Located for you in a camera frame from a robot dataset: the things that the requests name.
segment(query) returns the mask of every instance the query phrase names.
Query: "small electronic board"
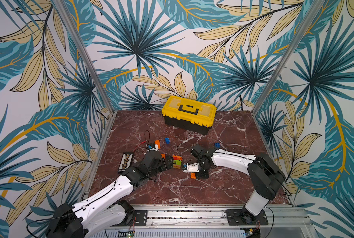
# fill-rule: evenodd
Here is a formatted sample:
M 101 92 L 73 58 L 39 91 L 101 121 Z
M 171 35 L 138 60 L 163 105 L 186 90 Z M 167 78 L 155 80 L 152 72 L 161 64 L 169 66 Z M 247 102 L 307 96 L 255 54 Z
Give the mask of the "small electronic board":
M 123 157 L 121 158 L 119 170 L 117 172 L 118 174 L 122 174 L 124 172 L 124 170 L 126 170 L 126 168 L 131 166 L 132 158 L 133 158 L 132 152 L 124 152 L 123 153 Z

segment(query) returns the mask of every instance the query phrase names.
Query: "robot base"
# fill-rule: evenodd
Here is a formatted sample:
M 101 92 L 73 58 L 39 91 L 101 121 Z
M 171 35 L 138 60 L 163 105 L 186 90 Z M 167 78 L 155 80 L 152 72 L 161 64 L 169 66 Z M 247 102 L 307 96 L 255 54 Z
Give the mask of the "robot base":
M 244 209 L 226 210 L 226 215 L 229 226 L 259 226 L 259 223 L 261 226 L 268 225 L 264 210 L 261 210 L 257 216 L 251 215 Z

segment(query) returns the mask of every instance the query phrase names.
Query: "black toolbox base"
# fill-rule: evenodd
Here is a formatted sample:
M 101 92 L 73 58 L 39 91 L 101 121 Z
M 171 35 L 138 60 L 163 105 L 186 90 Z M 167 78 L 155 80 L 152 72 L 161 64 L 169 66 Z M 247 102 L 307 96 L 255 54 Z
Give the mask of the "black toolbox base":
M 179 128 L 188 130 L 188 131 L 195 131 L 201 133 L 203 135 L 207 135 L 210 127 L 200 126 L 198 124 L 193 124 L 190 121 L 185 120 L 177 120 L 176 118 L 164 117 L 165 124 L 169 126 L 177 126 Z

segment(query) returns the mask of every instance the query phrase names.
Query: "yellow toolbox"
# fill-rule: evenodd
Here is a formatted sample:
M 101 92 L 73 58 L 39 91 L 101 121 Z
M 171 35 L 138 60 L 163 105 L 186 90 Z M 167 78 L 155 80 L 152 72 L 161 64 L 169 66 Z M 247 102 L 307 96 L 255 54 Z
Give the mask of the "yellow toolbox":
M 217 108 L 209 103 L 170 96 L 161 110 L 165 124 L 207 135 Z

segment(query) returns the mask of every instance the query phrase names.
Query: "metal bracket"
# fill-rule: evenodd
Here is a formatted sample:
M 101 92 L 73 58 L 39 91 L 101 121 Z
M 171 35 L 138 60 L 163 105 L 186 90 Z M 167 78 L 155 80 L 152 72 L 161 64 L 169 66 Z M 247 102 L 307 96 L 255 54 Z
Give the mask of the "metal bracket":
M 148 215 L 147 210 L 135 210 L 133 212 L 133 217 L 136 218 L 135 226 L 146 226 L 146 219 Z
M 241 214 L 242 214 L 241 209 L 226 210 L 226 215 L 227 215 L 226 218 L 228 221 L 228 225 L 229 226 L 259 226 L 259 223 L 261 226 L 268 225 L 267 216 L 264 210 L 261 210 L 259 215 L 255 218 L 255 221 L 253 221 L 251 224 L 247 224 L 246 222 L 244 222 Z
M 115 226 L 127 226 L 127 225 L 132 225 L 133 222 L 135 222 L 135 226 L 146 226 L 146 220 L 147 220 L 147 215 L 148 215 L 148 210 L 135 210 L 132 215 L 132 220 L 129 224 L 124 224 L 124 221 L 117 224 L 113 225 L 111 227 Z

